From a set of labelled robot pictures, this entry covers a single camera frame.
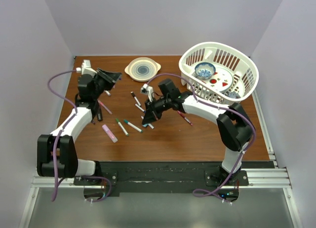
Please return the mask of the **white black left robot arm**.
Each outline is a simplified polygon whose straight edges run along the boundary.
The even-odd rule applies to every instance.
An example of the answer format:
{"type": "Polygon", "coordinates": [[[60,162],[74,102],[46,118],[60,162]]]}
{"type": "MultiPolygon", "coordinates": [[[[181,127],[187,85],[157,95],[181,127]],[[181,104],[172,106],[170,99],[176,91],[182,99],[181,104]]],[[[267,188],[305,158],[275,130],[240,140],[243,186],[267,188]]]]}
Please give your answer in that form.
{"type": "Polygon", "coordinates": [[[67,119],[50,134],[42,134],[37,141],[37,173],[42,177],[73,178],[85,176],[92,185],[102,180],[102,172],[93,160],[78,159],[75,141],[90,124],[100,106],[98,98],[110,91],[121,79],[120,72],[97,69],[78,77],[78,92],[70,104],[73,109],[67,119]]]}

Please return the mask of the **white marker black cap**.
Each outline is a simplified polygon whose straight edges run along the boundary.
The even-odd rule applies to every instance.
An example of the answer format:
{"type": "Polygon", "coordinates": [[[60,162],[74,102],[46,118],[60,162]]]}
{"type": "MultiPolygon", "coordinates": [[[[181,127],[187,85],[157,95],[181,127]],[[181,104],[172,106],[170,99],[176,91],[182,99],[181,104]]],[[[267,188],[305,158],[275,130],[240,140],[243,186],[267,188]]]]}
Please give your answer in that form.
{"type": "Polygon", "coordinates": [[[140,101],[138,100],[138,98],[136,97],[135,93],[134,93],[133,91],[130,92],[130,93],[131,93],[132,97],[134,98],[134,100],[136,101],[136,104],[137,104],[138,106],[141,106],[141,103],[140,103],[140,101]]]}

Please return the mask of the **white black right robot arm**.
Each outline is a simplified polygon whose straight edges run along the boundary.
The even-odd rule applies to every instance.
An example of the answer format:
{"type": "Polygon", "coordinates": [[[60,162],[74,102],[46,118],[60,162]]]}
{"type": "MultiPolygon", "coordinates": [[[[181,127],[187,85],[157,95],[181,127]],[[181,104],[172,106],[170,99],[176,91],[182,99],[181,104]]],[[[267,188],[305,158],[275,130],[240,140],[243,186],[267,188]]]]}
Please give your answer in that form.
{"type": "Polygon", "coordinates": [[[231,185],[237,180],[243,155],[254,141],[255,128],[239,103],[221,105],[209,103],[198,97],[195,92],[181,92],[174,82],[167,78],[158,84],[162,93],[154,97],[154,90],[148,84],[140,92],[147,95],[143,124],[161,119],[163,112],[173,109],[184,114],[193,114],[217,125],[222,143],[225,145],[224,160],[219,169],[222,183],[231,185]]]}

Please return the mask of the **red transparent pen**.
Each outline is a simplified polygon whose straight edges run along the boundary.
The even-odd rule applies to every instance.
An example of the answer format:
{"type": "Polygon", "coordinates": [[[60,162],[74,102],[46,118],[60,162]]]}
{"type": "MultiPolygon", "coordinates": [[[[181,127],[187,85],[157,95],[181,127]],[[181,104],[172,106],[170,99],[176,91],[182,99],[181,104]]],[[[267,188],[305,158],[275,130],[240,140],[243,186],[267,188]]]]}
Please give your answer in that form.
{"type": "Polygon", "coordinates": [[[177,113],[190,125],[193,126],[192,122],[180,111],[177,111],[177,113]]]}

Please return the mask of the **white marker dark blue cap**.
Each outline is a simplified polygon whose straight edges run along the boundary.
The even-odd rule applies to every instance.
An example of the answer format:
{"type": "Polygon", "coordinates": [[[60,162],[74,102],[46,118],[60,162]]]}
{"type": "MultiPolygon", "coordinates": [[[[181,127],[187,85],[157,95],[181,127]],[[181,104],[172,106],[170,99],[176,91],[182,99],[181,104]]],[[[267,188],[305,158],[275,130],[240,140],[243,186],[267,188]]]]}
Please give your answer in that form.
{"type": "Polygon", "coordinates": [[[139,106],[138,104],[135,104],[135,107],[137,107],[141,112],[145,113],[146,111],[141,107],[139,106]]]}

